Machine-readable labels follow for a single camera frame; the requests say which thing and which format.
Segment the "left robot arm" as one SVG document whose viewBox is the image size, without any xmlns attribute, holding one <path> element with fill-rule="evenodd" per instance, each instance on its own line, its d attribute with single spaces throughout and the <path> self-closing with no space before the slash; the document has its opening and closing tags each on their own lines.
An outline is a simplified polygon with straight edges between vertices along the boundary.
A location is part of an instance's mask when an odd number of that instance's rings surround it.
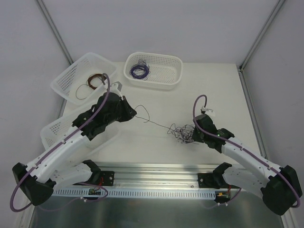
<svg viewBox="0 0 304 228">
<path fill-rule="evenodd" d="M 89 109 L 80 113 L 71 123 L 67 135 L 29 162 L 18 162 L 12 168 L 17 187 L 26 195 L 31 205 L 46 202 L 54 191 L 70 185 L 100 186 L 105 174 L 98 165 L 87 159 L 91 150 L 87 146 L 105 141 L 107 127 L 115 122 L 133 119 L 137 112 L 125 96 L 104 93 Z"/>
</svg>

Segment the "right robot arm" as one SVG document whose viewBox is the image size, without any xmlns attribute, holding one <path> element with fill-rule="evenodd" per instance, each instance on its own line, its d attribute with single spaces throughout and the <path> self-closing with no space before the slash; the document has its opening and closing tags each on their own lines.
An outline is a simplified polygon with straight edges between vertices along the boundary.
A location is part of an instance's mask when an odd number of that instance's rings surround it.
<svg viewBox="0 0 304 228">
<path fill-rule="evenodd" d="M 215 189 L 232 185 L 257 197 L 275 214 L 283 215 L 301 205 L 303 195 L 297 173 L 287 165 L 282 167 L 261 155 L 255 155 L 225 128 L 217 129 L 212 119 L 201 114 L 193 118 L 193 141 L 235 160 L 244 169 L 224 162 L 203 178 L 203 184 Z"/>
</svg>

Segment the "aluminium mounting rail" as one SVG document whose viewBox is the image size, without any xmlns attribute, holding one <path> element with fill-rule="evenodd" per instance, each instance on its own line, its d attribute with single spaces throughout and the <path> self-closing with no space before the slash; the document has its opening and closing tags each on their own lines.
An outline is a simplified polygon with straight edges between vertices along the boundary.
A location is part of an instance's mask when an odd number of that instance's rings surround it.
<svg viewBox="0 0 304 228">
<path fill-rule="evenodd" d="M 61 168 L 47 164 L 27 165 L 22 185 L 31 190 L 50 192 L 72 186 L 101 189 L 182 190 L 208 188 L 202 171 L 189 167 L 166 167 L 164 165 L 102 164 L 85 160 L 77 165 L 68 162 Z"/>
</svg>

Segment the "left aluminium frame post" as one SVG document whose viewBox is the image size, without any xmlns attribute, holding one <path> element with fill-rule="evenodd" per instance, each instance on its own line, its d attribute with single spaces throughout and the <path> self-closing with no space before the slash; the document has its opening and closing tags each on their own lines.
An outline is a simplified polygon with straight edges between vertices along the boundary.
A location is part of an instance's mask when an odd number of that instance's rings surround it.
<svg viewBox="0 0 304 228">
<path fill-rule="evenodd" d="M 54 23 L 54 21 L 52 19 L 52 16 L 51 16 L 45 2 L 43 0 L 36 0 L 35 2 L 37 3 L 43 17 L 45 18 L 45 20 L 46 20 L 52 34 L 54 35 L 54 37 L 55 37 L 63 55 L 64 55 L 64 57 L 66 58 L 67 62 L 69 63 L 69 65 L 73 64 L 74 61 L 73 61 L 73 59 L 72 59 L 72 57 L 71 57 L 71 55 L 70 55 L 70 53 L 69 53 L 69 51 L 68 51 L 68 49 L 65 45 L 64 40 L 61 37 L 61 34 L 60 34 L 59 30 L 57 29 L 56 24 Z"/>
</svg>

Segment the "white basket near left arm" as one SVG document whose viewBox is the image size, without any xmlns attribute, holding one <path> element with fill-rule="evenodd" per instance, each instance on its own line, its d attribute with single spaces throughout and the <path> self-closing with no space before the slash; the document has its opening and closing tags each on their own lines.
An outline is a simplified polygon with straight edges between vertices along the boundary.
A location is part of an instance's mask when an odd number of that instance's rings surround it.
<svg viewBox="0 0 304 228">
<path fill-rule="evenodd" d="M 55 145 L 57 141 L 61 140 L 61 138 L 66 135 L 68 129 L 72 125 L 72 122 L 78 117 L 78 115 L 89 110 L 96 102 L 97 100 L 93 100 L 74 110 L 70 110 L 67 112 L 67 114 L 45 126 L 40 131 L 41 141 L 45 150 L 48 150 L 51 146 Z M 81 146 L 79 151 L 83 152 L 87 156 L 90 156 L 114 142 L 120 133 L 121 131 L 118 129 L 117 124 L 112 123 L 106 127 L 105 132 L 96 136 L 92 141 Z"/>
</svg>

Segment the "right aluminium frame post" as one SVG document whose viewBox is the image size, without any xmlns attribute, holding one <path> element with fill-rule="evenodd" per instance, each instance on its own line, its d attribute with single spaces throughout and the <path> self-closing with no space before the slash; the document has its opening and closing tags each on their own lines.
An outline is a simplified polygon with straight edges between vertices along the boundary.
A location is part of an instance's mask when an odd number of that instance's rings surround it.
<svg viewBox="0 0 304 228">
<path fill-rule="evenodd" d="M 263 24 L 262 28 L 260 29 L 257 37 L 255 38 L 253 44 L 251 45 L 249 51 L 247 52 L 244 60 L 239 66 L 240 72 L 243 72 L 245 67 L 247 66 L 248 62 L 250 61 L 251 57 L 253 56 L 254 52 L 257 50 L 258 46 L 262 42 L 264 36 L 266 35 L 267 31 L 271 27 L 272 23 L 275 21 L 277 15 L 281 8 L 285 5 L 286 0 L 277 0 L 273 9 L 271 10 L 270 14 L 268 15 L 265 23 Z"/>
</svg>

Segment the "aluminium frame post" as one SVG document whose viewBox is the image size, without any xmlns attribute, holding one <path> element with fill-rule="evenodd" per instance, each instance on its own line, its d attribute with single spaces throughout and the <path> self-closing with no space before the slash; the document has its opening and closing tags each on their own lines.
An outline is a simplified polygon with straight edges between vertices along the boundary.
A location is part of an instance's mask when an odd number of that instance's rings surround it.
<svg viewBox="0 0 304 228">
<path fill-rule="evenodd" d="M 264 36 L 266 35 L 267 31 L 271 27 L 272 23 L 275 21 L 277 15 L 281 8 L 285 5 L 286 0 L 277 0 L 273 9 L 271 10 L 270 14 L 268 15 L 265 23 L 263 24 L 262 28 L 260 29 L 257 37 L 255 38 L 253 44 L 251 45 L 249 51 L 247 52 L 244 60 L 239 66 L 240 72 L 243 72 L 245 67 L 247 66 L 248 62 L 250 61 L 251 57 L 253 56 L 254 52 L 257 50 L 258 46 L 262 42 Z"/>
<path fill-rule="evenodd" d="M 55 37 L 63 55 L 64 55 L 64 57 L 66 58 L 67 62 L 69 63 L 69 65 L 73 64 L 74 61 L 73 61 L 73 59 L 72 59 L 72 57 L 71 57 L 71 55 L 70 55 L 70 53 L 69 53 L 69 51 L 68 51 L 68 49 L 65 45 L 64 40 L 61 37 L 61 34 L 60 34 L 59 30 L 57 29 L 56 24 L 54 23 L 54 21 L 52 19 L 52 16 L 51 16 L 45 2 L 43 0 L 36 0 L 35 2 L 37 3 L 43 17 L 45 18 L 45 20 L 46 20 L 52 34 L 54 35 L 54 37 Z"/>
</svg>

